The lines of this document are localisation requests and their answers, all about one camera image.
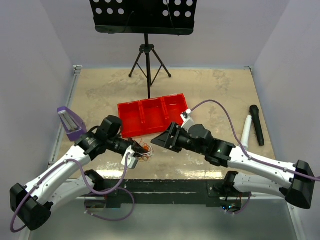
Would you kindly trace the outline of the red three-compartment bin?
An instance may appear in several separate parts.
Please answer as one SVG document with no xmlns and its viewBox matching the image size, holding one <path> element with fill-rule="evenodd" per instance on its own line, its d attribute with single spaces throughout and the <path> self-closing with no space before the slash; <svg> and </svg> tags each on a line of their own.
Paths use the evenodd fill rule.
<svg viewBox="0 0 320 240">
<path fill-rule="evenodd" d="M 181 114 L 188 109 L 184 94 L 119 103 L 122 136 L 133 138 L 164 132 L 172 122 L 183 124 Z"/>
</svg>

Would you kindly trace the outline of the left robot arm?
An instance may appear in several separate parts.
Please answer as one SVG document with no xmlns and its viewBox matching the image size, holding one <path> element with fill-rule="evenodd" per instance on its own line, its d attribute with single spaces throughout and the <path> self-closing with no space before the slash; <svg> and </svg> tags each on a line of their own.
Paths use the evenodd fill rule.
<svg viewBox="0 0 320 240">
<path fill-rule="evenodd" d="M 82 195 L 107 196 L 118 190 L 122 181 L 104 189 L 104 179 L 94 171 L 83 167 L 106 151 L 122 156 L 124 170 L 134 169 L 140 157 L 148 150 L 132 138 L 121 137 L 122 120 L 114 115 L 107 116 L 101 125 L 82 134 L 68 152 L 54 165 L 34 180 L 22 185 L 16 183 L 9 191 L 10 208 L 14 212 L 10 230 L 19 218 L 30 231 L 40 228 L 51 216 L 52 209 Z"/>
</svg>

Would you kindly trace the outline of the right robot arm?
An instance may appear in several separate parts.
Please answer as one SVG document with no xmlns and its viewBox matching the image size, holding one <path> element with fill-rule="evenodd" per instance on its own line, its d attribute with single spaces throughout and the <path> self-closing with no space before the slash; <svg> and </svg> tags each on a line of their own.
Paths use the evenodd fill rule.
<svg viewBox="0 0 320 240">
<path fill-rule="evenodd" d="M 317 179 L 303 160 L 283 162 L 248 152 L 242 146 L 213 137 L 202 124 L 186 130 L 173 122 L 151 143 L 176 153 L 187 150 L 200 154 L 217 167 L 249 172 L 250 175 L 227 173 L 222 185 L 227 196 L 256 192 L 278 196 L 301 209 L 311 208 Z"/>
</svg>

